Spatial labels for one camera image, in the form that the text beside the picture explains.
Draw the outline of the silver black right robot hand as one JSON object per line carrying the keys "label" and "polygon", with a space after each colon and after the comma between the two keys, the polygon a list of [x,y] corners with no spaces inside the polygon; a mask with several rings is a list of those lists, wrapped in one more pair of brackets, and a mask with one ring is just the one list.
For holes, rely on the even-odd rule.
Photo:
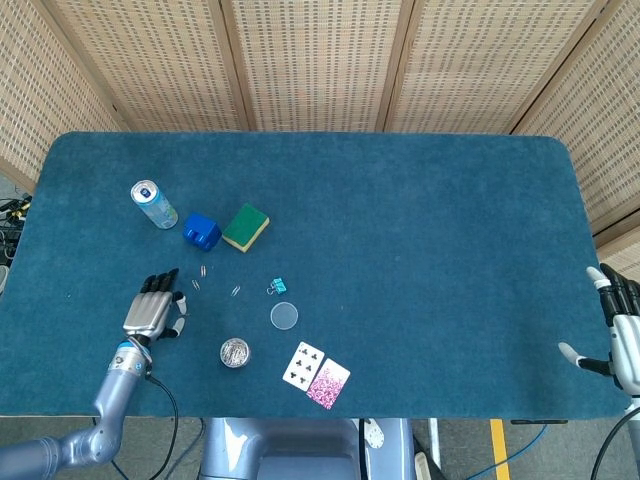
{"label": "silver black right robot hand", "polygon": [[627,279],[612,267],[601,263],[589,266],[587,276],[594,284],[609,331],[608,360],[596,360],[578,354],[568,343],[558,348],[565,359],[583,370],[612,377],[628,396],[639,397],[639,283]]}

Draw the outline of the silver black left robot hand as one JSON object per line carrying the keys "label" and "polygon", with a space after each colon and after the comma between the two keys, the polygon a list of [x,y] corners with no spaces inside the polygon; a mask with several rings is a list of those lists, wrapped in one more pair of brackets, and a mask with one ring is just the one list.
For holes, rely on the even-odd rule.
{"label": "silver black left robot hand", "polygon": [[174,289],[178,274],[179,269],[174,268],[145,279],[123,324],[127,338],[148,348],[159,339],[177,338],[182,334],[187,302],[185,294]]}

